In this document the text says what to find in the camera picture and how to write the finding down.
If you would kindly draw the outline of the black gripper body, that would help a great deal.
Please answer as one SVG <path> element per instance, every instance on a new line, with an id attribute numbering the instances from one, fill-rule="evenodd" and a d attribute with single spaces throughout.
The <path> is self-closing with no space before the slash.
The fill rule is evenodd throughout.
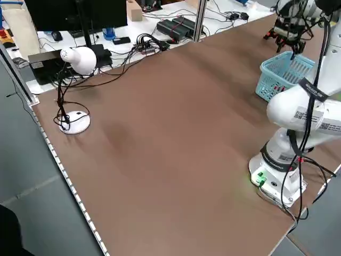
<path id="1" fill-rule="evenodd" d="M 302 33 L 305 30 L 303 20 L 295 20 L 294 22 L 282 22 L 276 20 L 274 24 L 274 33 L 276 34 L 275 42 L 277 44 L 293 44 L 302 42 Z"/>

